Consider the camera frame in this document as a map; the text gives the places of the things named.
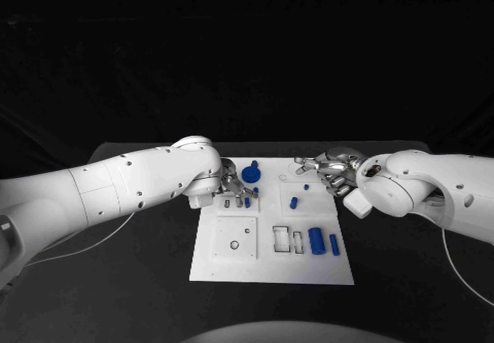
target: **black curtain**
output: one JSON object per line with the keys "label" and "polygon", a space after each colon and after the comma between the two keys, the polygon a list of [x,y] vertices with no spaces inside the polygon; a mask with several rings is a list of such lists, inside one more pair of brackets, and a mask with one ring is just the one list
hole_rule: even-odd
{"label": "black curtain", "polygon": [[195,134],[494,154],[490,3],[165,6],[2,12],[0,177]]}

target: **blue object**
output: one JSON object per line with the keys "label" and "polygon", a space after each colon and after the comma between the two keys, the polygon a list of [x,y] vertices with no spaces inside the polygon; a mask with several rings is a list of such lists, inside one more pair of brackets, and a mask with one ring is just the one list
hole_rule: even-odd
{"label": "blue object", "polygon": [[312,227],[308,229],[308,239],[310,240],[310,251],[313,255],[322,255],[326,253],[326,248],[323,247],[322,233],[319,227]]}
{"label": "blue object", "polygon": [[243,168],[241,179],[249,184],[253,184],[260,179],[260,170],[257,168],[257,161],[251,161],[250,166],[246,166]]}
{"label": "blue object", "polygon": [[297,203],[297,198],[292,197],[290,198],[290,209],[296,209],[296,203]]}
{"label": "blue object", "polygon": [[339,255],[339,249],[336,248],[336,235],[335,234],[329,235],[329,241],[331,241],[332,255],[338,256]]}

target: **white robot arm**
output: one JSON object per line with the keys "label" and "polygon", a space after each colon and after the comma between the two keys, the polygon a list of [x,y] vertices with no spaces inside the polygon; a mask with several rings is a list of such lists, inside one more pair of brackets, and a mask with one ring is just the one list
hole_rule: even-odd
{"label": "white robot arm", "polygon": [[339,148],[295,162],[302,164],[299,174],[318,169],[335,197],[348,194],[344,205],[358,218],[372,207],[394,217],[417,214],[440,228],[494,244],[494,159],[417,150],[365,158]]}
{"label": "white robot arm", "polygon": [[43,248],[74,232],[179,194],[198,209],[223,192],[236,195],[237,206],[240,197],[257,197],[201,136],[76,168],[0,180],[0,288]]}

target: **table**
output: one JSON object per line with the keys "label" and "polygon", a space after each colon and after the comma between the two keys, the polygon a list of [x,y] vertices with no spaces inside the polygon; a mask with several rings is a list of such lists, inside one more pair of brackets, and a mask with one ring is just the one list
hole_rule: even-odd
{"label": "table", "polygon": [[[168,143],[106,143],[90,162]],[[416,141],[215,143],[221,156],[315,156],[349,146],[367,156]],[[218,327],[264,320],[326,322],[404,342],[494,341],[494,308],[450,269],[439,228],[418,216],[372,210],[357,219],[336,199],[354,286],[189,282],[200,212],[178,197],[136,213],[96,248],[27,267],[0,307],[2,342],[179,342]],[[38,258],[93,244],[125,218],[86,229]],[[452,232],[452,260],[494,299],[494,247]]]}

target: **white cable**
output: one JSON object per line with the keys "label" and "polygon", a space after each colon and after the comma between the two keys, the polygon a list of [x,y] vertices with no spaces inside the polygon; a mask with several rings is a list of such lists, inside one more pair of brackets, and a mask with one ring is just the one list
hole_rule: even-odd
{"label": "white cable", "polygon": [[94,243],[92,246],[89,246],[87,248],[83,248],[81,250],[79,250],[77,252],[70,252],[68,254],[64,254],[64,255],[58,255],[58,256],[54,256],[54,257],[48,257],[47,259],[40,259],[38,261],[32,262],[32,263],[28,263],[24,265],[24,267],[28,267],[31,266],[32,264],[35,263],[41,263],[41,262],[45,262],[48,261],[50,259],[60,259],[61,257],[67,257],[67,256],[71,256],[74,254],[79,254],[84,251],[87,251],[90,248],[93,248],[96,245],[102,244],[119,231],[119,229],[123,227],[123,225],[126,224],[128,220],[130,219],[130,216],[133,215],[133,213],[129,215],[129,217],[126,218],[126,220],[123,221],[123,224],[117,227],[117,229],[97,242]]}
{"label": "white cable", "polygon": [[463,278],[460,277],[459,275],[459,272],[456,270],[456,267],[454,267],[454,264],[452,263],[452,260],[450,260],[450,256],[449,256],[449,250],[447,250],[447,244],[444,243],[444,230],[441,229],[441,243],[444,244],[444,255],[447,256],[447,260],[449,260],[449,263],[450,263],[450,267],[452,267],[452,270],[454,271],[457,277],[459,277],[459,280],[463,282],[465,286],[469,288],[469,290],[475,293],[475,295],[490,305],[494,306],[494,303],[490,303],[486,298],[483,298],[479,293],[473,290],[473,288],[470,288],[470,285],[466,283],[466,281],[463,280]]}

